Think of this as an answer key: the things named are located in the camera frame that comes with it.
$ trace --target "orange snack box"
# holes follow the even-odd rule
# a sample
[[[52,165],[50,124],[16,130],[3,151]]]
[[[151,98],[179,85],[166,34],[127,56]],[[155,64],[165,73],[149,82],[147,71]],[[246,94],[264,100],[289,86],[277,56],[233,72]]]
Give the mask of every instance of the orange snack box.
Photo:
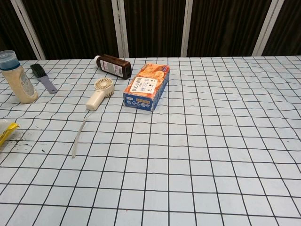
[[[154,111],[169,80],[168,65],[146,64],[123,92],[125,106]]]

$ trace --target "blue bottle cap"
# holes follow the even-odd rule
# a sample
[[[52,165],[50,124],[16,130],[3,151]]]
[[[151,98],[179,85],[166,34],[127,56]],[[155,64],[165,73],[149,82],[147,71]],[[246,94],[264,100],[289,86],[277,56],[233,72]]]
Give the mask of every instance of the blue bottle cap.
[[[13,70],[20,66],[17,56],[12,50],[5,50],[0,52],[0,69],[2,71]]]

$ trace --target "white bottle cap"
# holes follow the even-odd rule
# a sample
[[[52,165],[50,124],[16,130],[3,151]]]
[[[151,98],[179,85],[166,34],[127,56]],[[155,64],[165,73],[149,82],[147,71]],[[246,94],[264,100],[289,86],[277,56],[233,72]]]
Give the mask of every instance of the white bottle cap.
[[[94,57],[94,62],[95,62],[96,65],[97,65],[97,59],[98,59],[99,57],[100,57],[100,56]]]

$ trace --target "sauce bottle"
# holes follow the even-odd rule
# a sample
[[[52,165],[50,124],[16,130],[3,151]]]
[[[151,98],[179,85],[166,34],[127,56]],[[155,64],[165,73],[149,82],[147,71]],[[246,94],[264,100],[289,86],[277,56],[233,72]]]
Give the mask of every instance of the sauce bottle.
[[[131,63],[126,60],[103,54],[96,56],[94,62],[103,71],[117,75],[123,79],[128,79],[132,75]]]
[[[0,70],[22,104],[31,103],[38,98],[36,90],[26,76],[14,51],[0,52]]]

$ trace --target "mini fan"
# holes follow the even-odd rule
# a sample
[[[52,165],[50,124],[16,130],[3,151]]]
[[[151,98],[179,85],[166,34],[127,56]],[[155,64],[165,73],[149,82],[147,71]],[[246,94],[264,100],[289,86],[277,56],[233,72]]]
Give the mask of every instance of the mini fan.
[[[96,91],[86,103],[89,110],[95,111],[105,97],[109,97],[114,93],[113,81],[109,78],[101,78],[94,83]]]

